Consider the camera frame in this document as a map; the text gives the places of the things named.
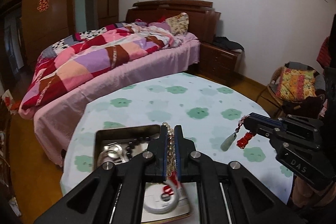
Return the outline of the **person's right hand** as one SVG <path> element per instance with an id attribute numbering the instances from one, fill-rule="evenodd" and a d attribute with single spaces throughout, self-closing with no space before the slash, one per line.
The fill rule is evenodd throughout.
<path id="1" fill-rule="evenodd" d="M 335 199 L 335 184 L 331 184 L 325 190 L 317 191 L 303 179 L 296 177 L 291 199 L 297 207 L 325 206 Z"/>

